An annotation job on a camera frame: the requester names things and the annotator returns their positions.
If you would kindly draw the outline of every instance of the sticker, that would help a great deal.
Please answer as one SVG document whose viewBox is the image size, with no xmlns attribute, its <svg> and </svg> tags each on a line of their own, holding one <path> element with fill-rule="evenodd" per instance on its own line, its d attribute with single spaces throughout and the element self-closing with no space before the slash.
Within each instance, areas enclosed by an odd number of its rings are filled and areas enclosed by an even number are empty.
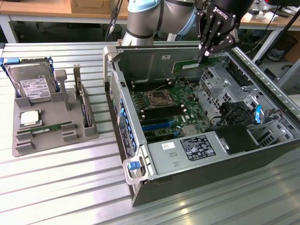
<svg viewBox="0 0 300 225">
<path fill-rule="evenodd" d="M 129 139 L 127 137 L 127 132 L 124 127 L 120 127 L 120 134 L 123 142 L 123 147 L 126 153 L 127 158 L 132 158 L 135 156 L 135 153 L 132 151 L 129 143 Z"/>
<path fill-rule="evenodd" d="M 162 60 L 169 60 L 171 58 L 171 55 L 163 55 L 161 57 Z"/>
<path fill-rule="evenodd" d="M 183 139 L 180 143 L 190 161 L 216 155 L 205 135 Z"/>
<path fill-rule="evenodd" d="M 163 147 L 164 150 L 175 148 L 174 142 L 164 143 L 161 144 L 161 146 Z"/>
<path fill-rule="evenodd" d="M 50 129 L 47 128 L 47 129 L 44 129 L 44 130 L 32 131 L 31 134 L 36 135 L 36 134 L 45 133 L 45 132 L 49 132 L 49 131 L 50 131 Z"/>
<path fill-rule="evenodd" d="M 45 78 L 20 81 L 28 99 L 50 97 L 50 91 Z"/>
<path fill-rule="evenodd" d="M 190 68 L 196 68 L 199 66 L 199 63 L 191 64 L 191 65 L 185 65 L 182 67 L 182 69 L 190 69 Z"/>
</svg>

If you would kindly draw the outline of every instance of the aluminum profile table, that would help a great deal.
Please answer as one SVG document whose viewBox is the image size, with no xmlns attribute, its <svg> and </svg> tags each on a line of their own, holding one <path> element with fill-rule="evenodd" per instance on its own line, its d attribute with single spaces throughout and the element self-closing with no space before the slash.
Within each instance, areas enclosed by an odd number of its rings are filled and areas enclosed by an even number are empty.
<svg viewBox="0 0 300 225">
<path fill-rule="evenodd" d="M 0 72 L 1 225 L 300 224 L 300 150 L 267 167 L 132 208 L 104 95 L 102 49 L 111 44 L 4 48 L 4 58 L 52 56 L 54 68 L 67 72 L 67 87 L 74 85 L 73 65 L 81 64 L 99 138 L 13 157 L 14 89 Z"/>
</svg>

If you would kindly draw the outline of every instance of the wooden table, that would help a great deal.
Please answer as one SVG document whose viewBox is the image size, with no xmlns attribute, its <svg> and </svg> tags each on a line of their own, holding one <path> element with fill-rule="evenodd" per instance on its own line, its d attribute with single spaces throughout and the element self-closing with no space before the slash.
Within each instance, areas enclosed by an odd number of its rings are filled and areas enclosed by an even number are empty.
<svg viewBox="0 0 300 225">
<path fill-rule="evenodd" d="M 128 1 L 124 0 L 118 17 L 119 24 L 127 23 Z M 9 43 L 17 43 L 11 21 L 57 22 L 57 23 L 109 23 L 111 10 L 100 9 L 100 14 L 72 13 L 69 0 L 0 0 L 0 25 Z"/>
<path fill-rule="evenodd" d="M 63 22 L 63 23 L 109 23 L 110 9 L 105 8 L 100 14 L 79 14 L 71 13 L 69 0 L 22 0 L 22 2 L 6 2 L 0 0 L 0 25 L 9 43 L 17 43 L 14 29 L 10 26 L 11 21 L 34 21 L 34 22 Z M 128 1 L 124 0 L 119 14 L 118 23 L 127 23 Z M 268 30 L 272 30 L 267 40 L 253 60 L 260 58 L 275 40 L 280 31 L 290 21 L 292 17 L 279 17 L 272 22 Z M 241 20 L 241 29 L 263 30 L 267 27 L 267 19 Z M 300 19 L 296 20 L 290 30 L 300 30 Z"/>
</svg>

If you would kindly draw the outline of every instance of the green circuit board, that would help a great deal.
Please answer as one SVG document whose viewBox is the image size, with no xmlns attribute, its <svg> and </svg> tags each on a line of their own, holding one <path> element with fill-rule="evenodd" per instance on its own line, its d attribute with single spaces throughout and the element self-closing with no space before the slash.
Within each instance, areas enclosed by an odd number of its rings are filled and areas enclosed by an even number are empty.
<svg viewBox="0 0 300 225">
<path fill-rule="evenodd" d="M 198 63 L 198 60 L 187 60 L 187 61 L 175 62 L 172 69 L 172 73 L 185 71 L 189 69 L 211 67 L 214 66 L 217 62 L 219 62 L 219 58 L 220 57 L 207 58 L 205 60 L 202 60 L 201 63 Z"/>
<path fill-rule="evenodd" d="M 186 111 L 184 113 L 172 116 L 164 116 L 158 118 L 159 120 L 164 120 L 164 123 L 171 122 L 172 125 L 170 127 L 165 128 L 156 128 L 151 130 L 145 130 L 144 134 L 147 139 L 147 142 L 155 142 L 161 138 L 165 140 L 173 139 L 176 137 L 184 137 L 186 136 L 183 132 L 182 128 L 187 125 L 194 125 L 196 130 L 199 133 L 203 133 L 209 127 L 209 120 L 205 116 L 205 112 L 200 106 L 198 100 L 194 92 L 197 92 L 197 89 L 192 88 L 190 84 L 188 84 L 185 80 L 177 81 L 172 87 L 168 89 L 159 89 L 152 91 L 144 91 L 144 92 L 132 92 L 131 97 L 133 103 L 135 105 L 135 109 L 137 114 L 139 115 L 139 120 L 141 126 L 143 127 L 143 123 L 146 121 L 146 126 L 161 124 L 157 122 L 155 119 L 144 120 L 141 117 L 141 110 L 158 108 L 161 110 L 168 110 L 169 106 L 177 106 L 184 105 Z M 149 93 L 152 94 L 161 94 L 164 96 L 170 97 L 170 102 L 167 105 L 153 105 L 151 102 L 151 98 L 149 97 Z"/>
</svg>

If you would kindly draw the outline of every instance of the hard drive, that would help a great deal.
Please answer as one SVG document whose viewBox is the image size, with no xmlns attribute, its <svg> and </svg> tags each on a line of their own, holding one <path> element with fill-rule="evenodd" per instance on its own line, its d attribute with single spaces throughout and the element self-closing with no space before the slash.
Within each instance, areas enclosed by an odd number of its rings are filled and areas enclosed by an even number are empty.
<svg viewBox="0 0 300 225">
<path fill-rule="evenodd" d="M 51 100 L 59 91 L 54 79 L 51 58 L 20 60 L 1 59 L 1 67 L 11 80 L 17 97 L 28 97 L 32 103 Z"/>
</svg>

